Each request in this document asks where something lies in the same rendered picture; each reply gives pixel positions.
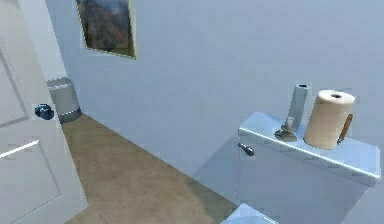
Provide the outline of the brown stick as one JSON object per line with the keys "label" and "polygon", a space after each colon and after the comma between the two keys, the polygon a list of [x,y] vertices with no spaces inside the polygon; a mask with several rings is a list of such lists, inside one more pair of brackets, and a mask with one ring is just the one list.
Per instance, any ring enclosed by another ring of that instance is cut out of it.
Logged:
{"label": "brown stick", "polygon": [[343,129],[342,129],[340,136],[337,140],[338,145],[344,140],[345,136],[347,135],[352,120],[353,120],[353,114],[349,114],[346,118]]}

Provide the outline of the white room door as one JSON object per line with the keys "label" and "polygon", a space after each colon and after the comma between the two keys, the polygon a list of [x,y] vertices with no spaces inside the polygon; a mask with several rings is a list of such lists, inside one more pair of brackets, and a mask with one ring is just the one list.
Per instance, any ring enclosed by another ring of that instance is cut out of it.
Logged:
{"label": "white room door", "polygon": [[87,207],[22,8],[0,0],[0,224],[64,224]]}

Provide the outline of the dark blue door knob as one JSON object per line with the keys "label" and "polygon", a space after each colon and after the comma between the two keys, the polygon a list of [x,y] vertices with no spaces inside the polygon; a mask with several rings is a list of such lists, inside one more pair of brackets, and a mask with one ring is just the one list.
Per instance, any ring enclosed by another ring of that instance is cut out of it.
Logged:
{"label": "dark blue door knob", "polygon": [[35,107],[35,115],[44,120],[51,120],[54,117],[54,110],[48,104],[38,104]]}

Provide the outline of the metal garbage can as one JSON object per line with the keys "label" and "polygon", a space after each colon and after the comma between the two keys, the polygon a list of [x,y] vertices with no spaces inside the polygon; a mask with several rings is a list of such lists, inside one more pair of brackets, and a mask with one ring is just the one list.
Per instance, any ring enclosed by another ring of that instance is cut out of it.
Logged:
{"label": "metal garbage can", "polygon": [[48,80],[47,86],[61,124],[74,121],[82,115],[72,80],[67,77]]}

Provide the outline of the small candle on holder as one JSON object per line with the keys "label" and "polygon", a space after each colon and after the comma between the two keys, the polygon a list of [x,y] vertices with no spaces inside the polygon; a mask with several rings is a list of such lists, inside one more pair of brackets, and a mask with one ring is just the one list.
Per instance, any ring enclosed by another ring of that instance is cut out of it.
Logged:
{"label": "small candle on holder", "polygon": [[284,142],[295,142],[297,137],[294,134],[293,121],[293,117],[287,117],[281,128],[274,133],[275,137]]}

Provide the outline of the framed landscape picture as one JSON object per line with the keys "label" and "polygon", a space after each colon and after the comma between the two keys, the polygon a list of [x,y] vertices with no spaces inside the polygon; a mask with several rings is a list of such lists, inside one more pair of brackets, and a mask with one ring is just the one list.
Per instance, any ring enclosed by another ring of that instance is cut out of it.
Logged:
{"label": "framed landscape picture", "polygon": [[87,48],[136,58],[130,0],[76,0]]}

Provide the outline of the beige paper towel roll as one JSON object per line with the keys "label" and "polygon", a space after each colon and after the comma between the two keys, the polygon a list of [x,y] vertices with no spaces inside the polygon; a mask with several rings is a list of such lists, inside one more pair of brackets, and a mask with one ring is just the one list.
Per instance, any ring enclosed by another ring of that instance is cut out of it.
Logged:
{"label": "beige paper towel roll", "polygon": [[332,150],[337,145],[355,97],[336,90],[320,90],[303,137],[312,147]]}

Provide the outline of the white toilet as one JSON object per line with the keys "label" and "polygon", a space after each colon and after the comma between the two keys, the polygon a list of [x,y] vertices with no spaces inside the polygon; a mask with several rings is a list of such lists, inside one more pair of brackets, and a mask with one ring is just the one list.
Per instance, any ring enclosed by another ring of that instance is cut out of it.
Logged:
{"label": "white toilet", "polygon": [[236,199],[276,224],[341,224],[368,188],[381,179],[378,147],[346,138],[332,150],[275,132],[282,118],[256,112],[238,128]]}

